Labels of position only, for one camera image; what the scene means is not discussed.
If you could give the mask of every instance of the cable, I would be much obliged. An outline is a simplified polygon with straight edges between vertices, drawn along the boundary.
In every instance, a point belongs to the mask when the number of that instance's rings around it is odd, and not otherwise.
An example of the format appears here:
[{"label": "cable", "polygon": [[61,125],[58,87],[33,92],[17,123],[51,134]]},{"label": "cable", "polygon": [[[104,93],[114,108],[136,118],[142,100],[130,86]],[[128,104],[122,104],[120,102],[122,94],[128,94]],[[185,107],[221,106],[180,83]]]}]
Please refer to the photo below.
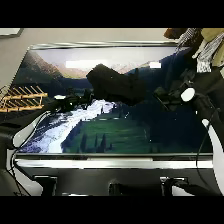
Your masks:
[{"label": "cable", "polygon": [[45,115],[46,115],[46,113],[42,114],[42,116],[40,117],[40,119],[39,119],[39,121],[37,122],[36,126],[34,127],[33,131],[28,135],[28,137],[25,139],[25,141],[24,141],[19,147],[15,147],[15,151],[12,153],[11,158],[10,158],[10,169],[7,170],[7,171],[8,171],[8,172],[12,171],[12,175],[13,175],[13,178],[14,178],[14,180],[15,180],[16,186],[17,186],[17,188],[18,188],[18,190],[19,190],[20,196],[23,196],[23,194],[22,194],[22,192],[21,192],[21,190],[20,190],[19,183],[18,183],[18,181],[17,181],[17,179],[16,179],[16,175],[15,175],[15,171],[14,171],[15,166],[13,166],[15,160],[13,159],[13,157],[14,157],[14,155],[21,149],[21,147],[23,147],[23,145],[26,144],[26,142],[27,142],[27,140],[30,138],[30,136],[33,135],[33,133],[35,132],[37,126],[40,124],[40,122],[42,121],[42,118],[43,118]]},{"label": "cable", "polygon": [[197,155],[196,155],[196,169],[197,169],[197,173],[198,173],[198,175],[199,175],[201,181],[205,184],[205,186],[206,186],[211,192],[213,192],[213,193],[215,193],[215,194],[217,194],[217,193],[210,187],[210,185],[207,183],[207,181],[203,178],[203,176],[202,176],[201,173],[200,173],[200,170],[199,170],[199,168],[198,168],[198,159],[199,159],[199,154],[200,154],[200,152],[201,152],[201,150],[202,150],[202,148],[203,148],[203,146],[204,146],[204,144],[205,144],[205,141],[206,141],[206,139],[207,139],[207,137],[208,137],[208,135],[209,135],[209,128],[210,128],[210,125],[211,125],[213,116],[214,116],[214,114],[215,114],[216,111],[217,111],[217,108],[215,108],[214,112],[211,114],[211,117],[210,117],[210,119],[209,119],[208,125],[206,126],[206,133],[205,133],[205,135],[204,135],[204,138],[203,138],[203,140],[202,140],[202,142],[201,142],[201,145],[200,145],[200,147],[199,147],[199,149],[198,149],[198,152],[197,152]]}]

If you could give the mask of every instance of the black cable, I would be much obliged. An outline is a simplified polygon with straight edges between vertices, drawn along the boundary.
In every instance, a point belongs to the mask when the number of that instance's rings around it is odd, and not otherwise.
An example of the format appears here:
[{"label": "black cable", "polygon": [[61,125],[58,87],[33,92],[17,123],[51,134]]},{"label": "black cable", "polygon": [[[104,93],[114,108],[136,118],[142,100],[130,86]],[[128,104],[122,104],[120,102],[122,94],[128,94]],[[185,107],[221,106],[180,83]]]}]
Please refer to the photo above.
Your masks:
[{"label": "black cable", "polygon": [[45,113],[42,114],[42,116],[40,117],[40,119],[39,119],[39,121],[37,122],[36,126],[34,127],[33,131],[28,135],[28,137],[25,139],[25,141],[23,142],[23,144],[21,144],[20,147],[15,147],[15,151],[12,153],[11,158],[10,158],[10,169],[7,170],[7,171],[8,171],[8,172],[9,172],[9,171],[12,171],[12,175],[13,175],[13,178],[14,178],[14,180],[15,180],[16,186],[17,186],[17,188],[18,188],[18,190],[19,190],[20,196],[23,196],[23,194],[22,194],[22,192],[21,192],[21,190],[20,190],[19,183],[18,183],[18,181],[17,181],[17,179],[16,179],[16,175],[15,175],[15,171],[14,171],[15,166],[13,166],[15,159],[13,160],[13,157],[14,157],[14,155],[21,149],[21,147],[23,147],[23,145],[26,144],[27,140],[28,140],[28,139],[30,138],[30,136],[35,132],[37,126],[38,126],[38,125],[40,124],[40,122],[42,121],[41,119],[42,119],[45,115],[46,115]]},{"label": "black cable", "polygon": [[201,142],[201,145],[200,145],[200,147],[199,147],[199,149],[198,149],[198,152],[197,152],[197,155],[196,155],[196,169],[197,169],[197,173],[198,173],[198,175],[199,175],[201,181],[205,184],[205,186],[206,186],[211,192],[213,192],[213,193],[215,193],[215,194],[217,194],[217,193],[210,187],[210,185],[207,183],[207,181],[204,179],[204,177],[203,177],[203,176],[201,175],[201,173],[200,173],[200,170],[199,170],[199,168],[198,168],[198,159],[199,159],[199,154],[200,154],[200,152],[201,152],[201,150],[202,150],[202,148],[203,148],[203,146],[204,146],[204,144],[205,144],[205,141],[206,141],[206,139],[207,139],[207,137],[208,137],[208,135],[209,135],[209,128],[210,128],[210,126],[211,126],[211,122],[212,122],[213,116],[214,116],[214,114],[215,114],[216,111],[217,111],[217,108],[215,108],[214,112],[211,114],[211,117],[210,117],[210,119],[209,119],[208,125],[206,126],[206,133],[205,133],[205,135],[204,135],[204,138],[203,138],[203,140],[202,140],[202,142]]}]

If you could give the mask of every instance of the beige fabric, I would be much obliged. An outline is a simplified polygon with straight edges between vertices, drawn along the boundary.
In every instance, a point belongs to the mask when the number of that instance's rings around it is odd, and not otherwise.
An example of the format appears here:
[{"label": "beige fabric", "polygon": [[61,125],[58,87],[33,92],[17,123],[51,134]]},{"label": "beige fabric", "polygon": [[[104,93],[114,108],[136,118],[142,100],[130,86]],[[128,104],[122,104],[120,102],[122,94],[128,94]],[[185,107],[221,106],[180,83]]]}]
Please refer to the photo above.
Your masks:
[{"label": "beige fabric", "polygon": [[220,44],[213,58],[212,66],[220,66],[224,63],[224,40]]},{"label": "beige fabric", "polygon": [[224,32],[224,28],[203,28],[201,35],[207,42],[210,42],[222,32]]}]

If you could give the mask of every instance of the black object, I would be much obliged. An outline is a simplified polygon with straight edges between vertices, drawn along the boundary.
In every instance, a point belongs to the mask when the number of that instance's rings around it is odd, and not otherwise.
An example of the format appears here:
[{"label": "black object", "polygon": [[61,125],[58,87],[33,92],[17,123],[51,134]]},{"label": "black object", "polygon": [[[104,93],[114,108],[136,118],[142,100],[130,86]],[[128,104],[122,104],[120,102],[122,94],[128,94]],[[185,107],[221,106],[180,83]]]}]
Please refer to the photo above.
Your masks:
[{"label": "black object", "polygon": [[94,98],[97,100],[121,101],[133,106],[145,99],[146,86],[138,78],[137,68],[135,74],[127,76],[99,64],[86,77],[93,86]]}]

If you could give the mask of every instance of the wooden rack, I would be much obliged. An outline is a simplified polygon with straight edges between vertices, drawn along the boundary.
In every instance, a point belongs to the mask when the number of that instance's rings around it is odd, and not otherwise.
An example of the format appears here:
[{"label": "wooden rack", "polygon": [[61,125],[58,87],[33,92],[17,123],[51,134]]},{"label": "wooden rack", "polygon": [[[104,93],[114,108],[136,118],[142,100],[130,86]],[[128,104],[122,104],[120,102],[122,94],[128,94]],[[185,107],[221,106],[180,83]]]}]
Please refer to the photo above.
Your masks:
[{"label": "wooden rack", "polygon": [[48,97],[39,86],[10,88],[0,103],[0,112],[41,109],[43,97]]}]

